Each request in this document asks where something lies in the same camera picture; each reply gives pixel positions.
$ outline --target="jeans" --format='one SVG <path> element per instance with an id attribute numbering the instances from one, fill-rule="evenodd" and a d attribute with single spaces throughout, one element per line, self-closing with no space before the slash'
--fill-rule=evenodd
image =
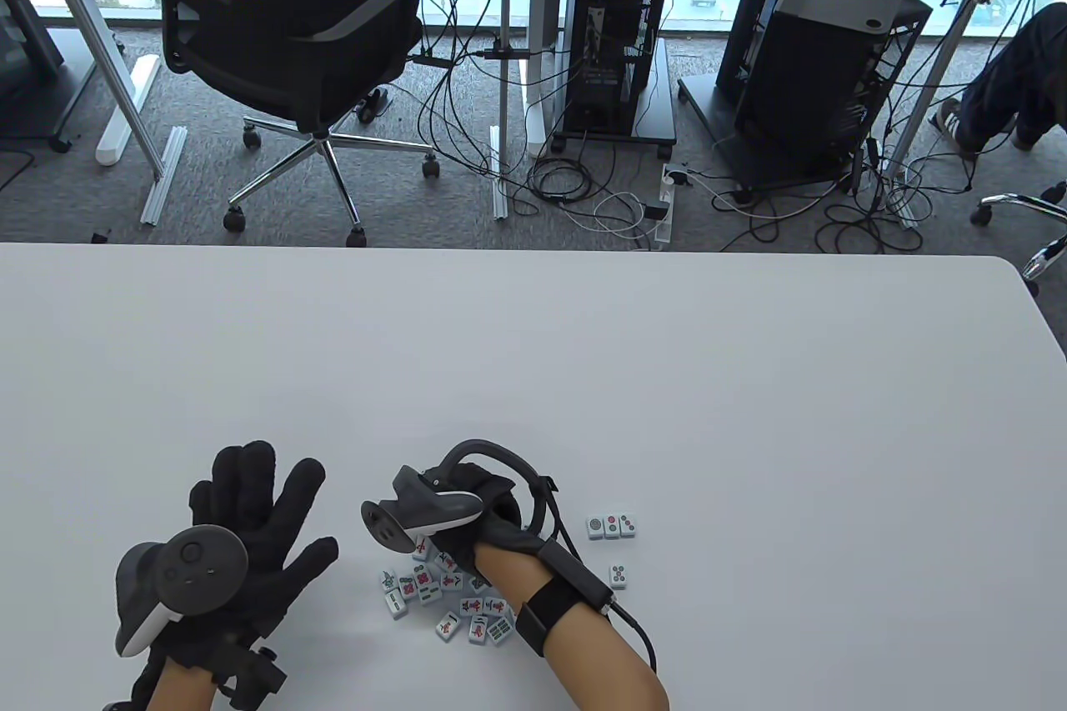
<path id="1" fill-rule="evenodd" d="M 1014 113 L 1016 135 L 1036 143 L 1056 123 L 1054 93 L 1067 44 L 1067 2 L 1055 2 L 1034 15 L 1000 51 L 960 101 L 956 140 L 980 152 Z"/>

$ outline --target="chrome chair base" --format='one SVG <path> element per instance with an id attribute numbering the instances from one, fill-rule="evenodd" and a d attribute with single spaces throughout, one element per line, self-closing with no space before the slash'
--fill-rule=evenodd
<path id="1" fill-rule="evenodd" d="M 1031 211 L 1036 211 L 1038 215 L 1060 220 L 1067 226 L 1067 209 L 1056 205 L 1057 202 L 1064 200 L 1065 194 L 1067 194 L 1067 180 L 1046 189 L 1039 198 L 1015 193 L 985 196 L 972 212 L 971 223 L 980 227 L 987 226 L 993 219 L 993 205 L 1021 205 L 1021 207 L 1030 208 Z M 1060 256 L 1064 254 L 1065 250 L 1067 250 L 1067 234 L 1049 241 L 1047 246 L 1037 251 L 1034 257 L 1026 262 L 1021 273 L 1031 295 L 1034 297 L 1038 295 L 1040 288 L 1037 285 L 1037 279 L 1047 272 L 1056 260 L 1060 260 Z"/>
<path id="2" fill-rule="evenodd" d="M 346 113 L 332 126 L 330 131 L 324 132 L 324 135 L 307 135 L 307 132 L 298 131 L 296 125 L 286 124 L 285 122 L 274 122 L 271 120 L 257 120 L 254 116 L 244 116 L 244 146 L 249 148 L 259 147 L 261 143 L 259 139 L 259 129 L 264 131 L 281 132 L 282 136 L 289 136 L 290 139 L 300 139 L 303 141 L 301 146 L 298 146 L 296 151 L 292 151 L 289 155 L 282 158 L 282 161 L 274 163 L 262 174 L 255 177 L 254 180 L 244 185 L 243 188 L 238 190 L 233 196 L 229 198 L 229 208 L 226 211 L 225 217 L 223 217 L 223 226 L 232 232 L 232 234 L 240 234 L 244 231 L 245 220 L 244 211 L 240 207 L 240 203 L 246 198 L 252 196 L 264 186 L 269 185 L 269 183 L 274 181 L 275 178 L 282 177 L 283 174 L 288 173 L 298 163 L 304 162 L 314 154 L 319 154 L 322 156 L 324 161 L 327 161 L 327 167 L 330 169 L 330 174 L 333 177 L 334 185 L 337 188 L 337 193 L 340 194 L 340 200 L 345 207 L 347 208 L 348 215 L 352 220 L 352 230 L 349 232 L 346 246 L 348 247 L 366 247 L 367 236 L 363 232 L 363 224 L 360 221 L 360 209 L 356 207 L 355 201 L 352 200 L 352 194 L 349 192 L 347 186 L 345 185 L 344 177 L 340 173 L 340 168 L 337 165 L 337 156 L 335 154 L 335 148 L 343 148 L 344 151 L 401 151 L 401 152 L 415 152 L 415 154 L 424 154 L 423 161 L 423 177 L 437 177 L 441 174 L 441 167 L 439 165 L 436 155 L 434 155 L 433 147 L 429 144 L 419 144 L 414 141 L 394 141 L 392 139 L 370 139 L 368 136 L 354 136 L 347 135 L 347 132 L 338 132 L 338 129 L 348 117 L 352 115 L 352 112 Z"/>

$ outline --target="office chair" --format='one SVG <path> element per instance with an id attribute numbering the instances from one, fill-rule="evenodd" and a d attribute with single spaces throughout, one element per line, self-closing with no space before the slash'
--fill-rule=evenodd
<path id="1" fill-rule="evenodd" d="M 161 1 L 163 51 L 172 72 L 193 72 L 234 100 L 292 122 L 244 116 L 244 146 L 259 146 L 257 128 L 303 141 L 229 198 L 227 231 L 244 231 L 241 201 L 316 152 L 351 217 L 349 247 L 366 247 L 367 236 L 334 147 L 419 152 L 424 177 L 440 174 L 427 144 L 338 132 L 375 86 L 402 74 L 409 49 L 423 34 L 418 0 Z"/>
<path id="2" fill-rule="evenodd" d="M 971 224 L 976 224 L 980 227 L 987 226 L 993 219 L 993 205 L 1022 205 L 1022 207 L 1030 208 L 1031 211 L 1037 211 L 1038 215 L 1058 219 L 1067 226 L 1067 209 L 1056 205 L 1057 202 L 1064 200 L 1065 195 L 1067 195 L 1067 180 L 1061 180 L 1055 186 L 1045 189 L 1040 196 L 1013 193 L 984 196 L 983 200 L 978 201 L 978 207 L 971 215 Z M 1022 280 L 1031 295 L 1034 297 L 1038 295 L 1040 287 L 1037 285 L 1037 279 L 1064 254 L 1065 249 L 1067 249 L 1067 234 L 1062 235 L 1055 241 L 1049 241 L 1047 246 L 1037 251 L 1034 257 L 1026 262 L 1022 268 Z"/>

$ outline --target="black haptic glove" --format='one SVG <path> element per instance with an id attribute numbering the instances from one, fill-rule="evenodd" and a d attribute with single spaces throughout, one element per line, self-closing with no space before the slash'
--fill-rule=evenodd
<path id="1" fill-rule="evenodd" d="M 428 481 L 437 481 L 434 488 L 439 491 L 469 491 L 484 503 L 484 511 L 474 522 L 430 537 L 434 547 L 451 555 L 465 573 L 485 580 L 475 566 L 474 546 L 478 541 L 528 555 L 536 555 L 544 544 L 544 540 L 522 530 L 522 512 L 511 493 L 514 481 L 469 462 L 456 464 L 449 474 L 434 468 L 425 475 Z"/>
<path id="2" fill-rule="evenodd" d="M 193 524 L 214 524 L 236 533 L 248 551 L 248 575 L 221 609 L 168 623 L 157 635 L 148 664 L 133 684 L 132 711 L 148 707 L 168 658 L 181 666 L 216 673 L 220 663 L 234 666 L 235 672 L 251 668 L 257 679 L 271 686 L 269 691 L 277 692 L 281 686 L 284 673 L 248 648 L 270 635 L 309 582 L 337 559 L 337 540 L 327 537 L 313 541 L 285 566 L 325 471 L 313 458 L 300 461 L 275 502 L 274 465 L 274 448 L 266 441 L 226 447 L 214 459 L 211 479 L 200 481 L 190 492 Z M 270 651 L 261 652 L 273 660 Z M 240 696 L 240 677 L 237 682 L 236 696 L 234 690 L 222 690 L 230 697 L 230 705 L 258 706 Z"/>

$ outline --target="vr controller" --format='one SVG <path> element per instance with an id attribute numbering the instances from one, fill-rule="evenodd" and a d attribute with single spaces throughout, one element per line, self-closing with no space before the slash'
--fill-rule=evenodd
<path id="1" fill-rule="evenodd" d="M 144 651 L 168 622 L 197 616 L 229 602 L 244 583 L 249 554 L 233 532 L 196 525 L 165 544 L 149 541 L 123 555 L 115 572 L 123 658 Z"/>
<path id="2" fill-rule="evenodd" d="M 401 467 L 393 478 L 396 500 L 366 501 L 360 511 L 370 536 L 389 550 L 411 553 L 415 551 L 416 536 L 433 536 L 478 519 L 485 510 L 481 497 L 468 491 L 442 488 L 442 481 L 447 479 L 452 468 L 472 455 L 499 461 L 526 481 L 534 496 L 534 516 L 527 530 L 539 534 L 544 525 L 548 494 L 556 490 L 552 478 L 541 477 L 529 463 L 499 444 L 469 439 L 452 447 L 439 467 L 423 474 L 411 467 Z"/>

